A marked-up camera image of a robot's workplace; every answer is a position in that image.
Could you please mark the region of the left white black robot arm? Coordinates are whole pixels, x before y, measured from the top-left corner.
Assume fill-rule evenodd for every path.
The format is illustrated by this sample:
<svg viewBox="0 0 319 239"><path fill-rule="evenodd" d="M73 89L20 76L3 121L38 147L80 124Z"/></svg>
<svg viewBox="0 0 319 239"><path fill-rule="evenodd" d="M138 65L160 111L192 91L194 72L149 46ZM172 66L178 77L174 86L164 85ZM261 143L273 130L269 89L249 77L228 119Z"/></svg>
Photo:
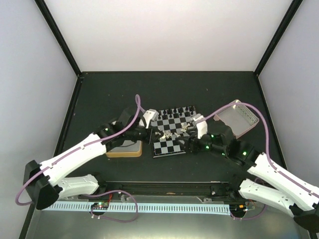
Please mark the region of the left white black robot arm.
<svg viewBox="0 0 319 239"><path fill-rule="evenodd" d="M23 187L31 203L36 209L43 210L65 197L93 195L96 199L103 198L107 186L94 175L71 178L68 175L90 160L122 146L125 141L148 141L153 132L151 122L157 116L158 112L153 109L145 111L142 116L132 116L123 111L118 119L101 125L60 155L41 163L34 160L28 162L24 170Z"/></svg>

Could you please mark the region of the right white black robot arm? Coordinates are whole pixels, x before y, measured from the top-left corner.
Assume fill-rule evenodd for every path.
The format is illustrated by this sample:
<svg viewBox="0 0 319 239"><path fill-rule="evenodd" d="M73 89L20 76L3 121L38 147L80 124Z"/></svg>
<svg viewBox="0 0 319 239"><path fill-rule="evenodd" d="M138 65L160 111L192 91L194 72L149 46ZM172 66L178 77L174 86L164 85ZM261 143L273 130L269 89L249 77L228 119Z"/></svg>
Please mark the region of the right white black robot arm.
<svg viewBox="0 0 319 239"><path fill-rule="evenodd" d="M176 138L189 153L211 152L223 156L239 169L266 182L260 185L248 178L235 177L227 187L227 196L259 201L289 216L307 231L319 231L319 188L309 184L267 158L253 145L237 140L230 127L223 125L217 132L209 131L201 137L193 131L190 136Z"/></svg>

